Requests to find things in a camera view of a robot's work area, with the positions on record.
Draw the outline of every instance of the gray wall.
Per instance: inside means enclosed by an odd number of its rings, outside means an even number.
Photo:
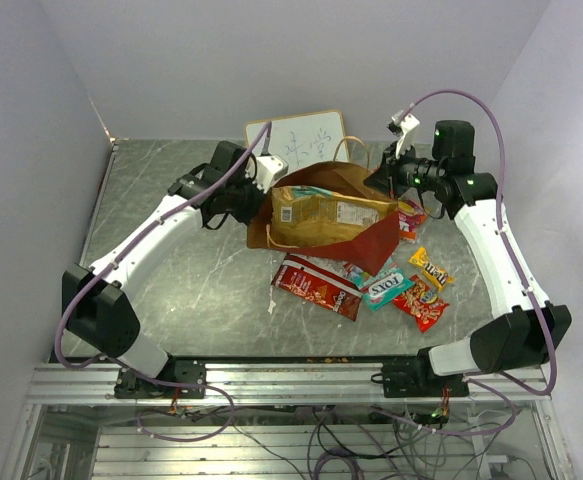
[[[109,148],[40,5],[0,1],[0,470]]]
[[[241,138],[246,122],[338,108],[390,138],[390,115],[441,87],[495,96],[548,0],[42,0],[115,137]],[[429,119],[480,118],[458,99]]]
[[[555,403],[583,479],[583,1],[553,0],[498,93],[509,220],[535,277],[573,326],[558,349]],[[482,124],[480,162],[497,156]]]

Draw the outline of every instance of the red paper bag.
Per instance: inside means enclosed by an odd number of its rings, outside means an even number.
[[[345,162],[322,162],[293,172],[275,186],[310,185],[343,195],[390,202],[391,199],[364,185],[369,171],[360,165]],[[357,265],[371,275],[377,275],[400,240],[399,214],[396,210],[383,220],[374,223],[353,240],[320,247],[290,247],[278,245],[268,235],[273,216],[271,191],[258,214],[247,229],[248,248],[268,248],[311,257],[342,260]]]

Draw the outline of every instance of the gray table top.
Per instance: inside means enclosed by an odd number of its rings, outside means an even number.
[[[173,180],[207,162],[215,141],[119,141],[117,157],[91,238],[85,265],[111,251],[157,206]],[[384,144],[372,144],[372,165]],[[351,159],[362,163],[359,147]],[[407,273],[419,245],[455,277],[442,292],[450,304],[426,333],[393,305],[371,312],[360,306],[356,322],[302,301],[270,282],[283,253],[250,250],[246,227],[232,218],[217,232],[201,230],[178,247],[150,277],[134,304],[142,331],[176,355],[348,356],[415,353],[461,339],[490,320],[486,285],[469,246],[448,218],[427,219],[416,244],[401,243],[393,258]],[[269,313],[270,301],[275,307]],[[67,333],[68,355],[93,349]]]

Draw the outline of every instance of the barcode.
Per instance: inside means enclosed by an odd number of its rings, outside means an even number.
[[[281,221],[290,222],[292,213],[293,213],[293,207],[282,207],[282,219],[281,219]]]

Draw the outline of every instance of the bag handle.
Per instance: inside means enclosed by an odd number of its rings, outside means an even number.
[[[333,161],[334,162],[336,161],[336,159],[338,157],[338,152],[340,151],[340,147],[347,140],[351,140],[351,141],[359,143],[360,145],[362,145],[362,148],[364,148],[364,151],[367,152],[367,171],[368,171],[369,165],[371,164],[371,154],[369,153],[369,149],[367,148],[367,146],[364,144],[364,142],[362,140],[360,140],[358,137],[354,137],[353,135],[347,135],[346,137],[342,137],[342,140],[340,140],[338,142],[338,146],[335,147],[335,153],[333,154]]]
[[[296,245],[282,245],[281,243],[277,243],[273,238],[271,238],[271,225],[267,223],[265,227],[267,231],[267,247],[271,248],[271,245],[277,248],[300,248]]]

